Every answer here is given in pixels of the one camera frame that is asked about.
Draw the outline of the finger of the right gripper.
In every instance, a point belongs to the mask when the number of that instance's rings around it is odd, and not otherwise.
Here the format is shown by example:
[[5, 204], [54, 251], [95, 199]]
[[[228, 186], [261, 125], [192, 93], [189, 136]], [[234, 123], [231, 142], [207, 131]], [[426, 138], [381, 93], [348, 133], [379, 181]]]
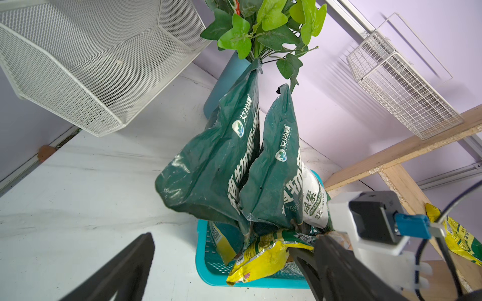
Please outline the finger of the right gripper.
[[305, 249], [288, 248], [287, 250], [305, 277], [315, 300], [323, 301], [324, 293], [321, 286], [321, 280], [316, 269], [315, 254], [312, 251]]

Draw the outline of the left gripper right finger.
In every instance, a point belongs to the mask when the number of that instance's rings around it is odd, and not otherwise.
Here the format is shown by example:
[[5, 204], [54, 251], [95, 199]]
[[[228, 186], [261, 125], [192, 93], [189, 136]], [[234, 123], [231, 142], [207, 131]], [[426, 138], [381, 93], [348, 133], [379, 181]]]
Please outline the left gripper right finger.
[[405, 300], [330, 237], [315, 243], [316, 300]]

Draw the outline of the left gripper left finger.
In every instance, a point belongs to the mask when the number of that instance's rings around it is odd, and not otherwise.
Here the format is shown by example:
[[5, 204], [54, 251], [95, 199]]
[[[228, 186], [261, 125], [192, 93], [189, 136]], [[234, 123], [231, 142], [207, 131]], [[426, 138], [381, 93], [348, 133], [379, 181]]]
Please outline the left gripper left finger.
[[142, 300], [154, 258], [150, 233], [139, 235], [63, 300]]

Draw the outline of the yellow green fertilizer bag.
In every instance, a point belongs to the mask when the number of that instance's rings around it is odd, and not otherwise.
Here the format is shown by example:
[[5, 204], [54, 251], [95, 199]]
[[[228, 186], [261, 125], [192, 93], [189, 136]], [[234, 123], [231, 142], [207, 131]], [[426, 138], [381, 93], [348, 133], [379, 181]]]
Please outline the yellow green fertilizer bag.
[[258, 237], [235, 262], [227, 285], [253, 282], [281, 271], [289, 258], [289, 248], [314, 250], [309, 236], [291, 230], [277, 230]]

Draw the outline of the white green small bag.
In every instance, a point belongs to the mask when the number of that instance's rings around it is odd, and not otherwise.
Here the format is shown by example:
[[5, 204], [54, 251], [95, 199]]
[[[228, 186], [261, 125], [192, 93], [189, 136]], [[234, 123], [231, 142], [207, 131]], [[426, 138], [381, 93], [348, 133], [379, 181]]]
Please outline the white green small bag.
[[328, 202], [331, 200], [319, 176], [302, 163], [303, 222], [319, 228], [321, 233], [333, 231]]

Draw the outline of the dark green soil bag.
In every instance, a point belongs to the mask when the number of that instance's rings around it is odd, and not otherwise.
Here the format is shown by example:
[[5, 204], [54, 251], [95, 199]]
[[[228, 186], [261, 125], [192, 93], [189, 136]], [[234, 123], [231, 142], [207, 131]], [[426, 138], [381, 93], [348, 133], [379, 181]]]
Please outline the dark green soil bag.
[[220, 99], [215, 122], [194, 137], [156, 178], [165, 206], [207, 221], [230, 224], [248, 247], [252, 224], [239, 194], [259, 156], [261, 61], [255, 59]]
[[289, 85], [278, 92], [264, 121], [262, 152], [240, 192], [240, 208], [251, 222], [294, 228], [303, 222], [299, 130]]

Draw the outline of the orange green snack bag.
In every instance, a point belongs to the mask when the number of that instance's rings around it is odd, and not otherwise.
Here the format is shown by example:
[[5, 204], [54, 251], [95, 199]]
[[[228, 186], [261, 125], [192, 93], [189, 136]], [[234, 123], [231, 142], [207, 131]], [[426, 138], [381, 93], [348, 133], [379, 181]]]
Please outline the orange green snack bag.
[[325, 236], [335, 240], [335, 242], [341, 245], [344, 249], [349, 251], [353, 250], [350, 238], [347, 233], [332, 231], [328, 232]]

